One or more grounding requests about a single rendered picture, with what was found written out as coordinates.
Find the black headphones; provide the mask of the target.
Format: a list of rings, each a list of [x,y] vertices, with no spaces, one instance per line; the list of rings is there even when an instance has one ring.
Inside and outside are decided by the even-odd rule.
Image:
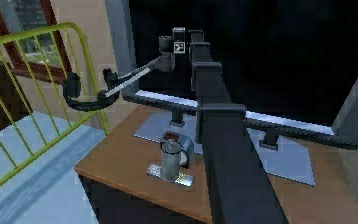
[[[109,90],[115,88],[118,84],[121,83],[121,79],[118,77],[116,72],[112,72],[111,69],[103,70],[103,77],[106,83],[106,86]],[[77,98],[80,96],[81,91],[81,80],[80,77],[73,72],[67,74],[67,79],[62,84],[63,87],[63,97],[67,105],[77,111],[97,111],[104,108],[107,108],[115,103],[119,98],[120,93],[117,92],[112,96],[107,97],[105,95],[106,90],[100,90],[97,93],[97,98],[95,101],[90,102],[80,102],[77,101]]]

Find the grey flat base plate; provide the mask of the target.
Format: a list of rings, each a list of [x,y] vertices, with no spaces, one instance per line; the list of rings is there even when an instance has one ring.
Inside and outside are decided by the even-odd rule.
[[[134,136],[158,143],[165,132],[172,131],[195,141],[195,116],[184,115],[183,127],[170,125],[171,118],[170,112],[155,112],[140,126]],[[278,150],[267,149],[259,145],[259,141],[265,135],[263,131],[250,128],[247,131],[268,174],[311,186],[315,185],[309,151],[306,147],[280,136]]]

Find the brown wooden stand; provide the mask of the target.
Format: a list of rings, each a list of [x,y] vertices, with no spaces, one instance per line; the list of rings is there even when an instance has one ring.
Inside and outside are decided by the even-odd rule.
[[[209,204],[204,160],[189,174],[190,188],[147,175],[160,157],[157,144],[134,137],[152,114],[139,106],[75,166],[99,224],[358,224],[358,203],[339,152],[308,144],[315,183],[308,186],[269,175],[252,182],[259,164],[250,149],[236,149],[224,164],[231,208],[216,221]]]

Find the dark brown cupboard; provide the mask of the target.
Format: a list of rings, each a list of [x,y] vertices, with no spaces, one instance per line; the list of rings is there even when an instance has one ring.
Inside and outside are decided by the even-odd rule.
[[[6,67],[1,61],[0,98],[6,106],[8,112],[11,114],[11,117],[14,121],[18,121],[33,112],[32,108],[26,109],[26,106],[20,98],[20,95],[16,90],[13,81],[10,78],[8,71],[6,70]],[[0,131],[9,126],[10,124],[11,122],[9,118],[7,117],[2,106],[0,105]]]

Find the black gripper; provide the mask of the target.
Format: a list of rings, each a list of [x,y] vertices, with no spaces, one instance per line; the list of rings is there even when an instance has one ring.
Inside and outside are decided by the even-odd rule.
[[[104,72],[104,78],[107,85],[107,90],[103,91],[105,97],[113,96],[115,93],[121,91],[123,88],[134,83],[144,75],[159,69],[162,72],[170,72],[174,69],[175,61],[173,59],[174,43],[171,36],[159,37],[159,52],[160,57],[153,59],[141,67],[138,67],[123,76],[114,73],[110,70]]]

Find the black television set grey frame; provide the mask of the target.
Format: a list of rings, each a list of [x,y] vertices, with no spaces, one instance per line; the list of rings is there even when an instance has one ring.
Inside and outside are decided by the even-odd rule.
[[[182,30],[173,71],[127,87],[131,102],[196,110],[201,94],[247,108],[244,124],[337,148],[358,148],[358,0],[105,0],[121,74]]]

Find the grey coffee machine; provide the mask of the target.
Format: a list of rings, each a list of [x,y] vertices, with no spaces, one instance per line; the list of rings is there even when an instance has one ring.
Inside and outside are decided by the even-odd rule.
[[[160,164],[151,164],[146,173],[165,182],[190,187],[194,177],[180,171],[189,169],[194,162],[194,143],[180,133],[167,131],[160,139]]]

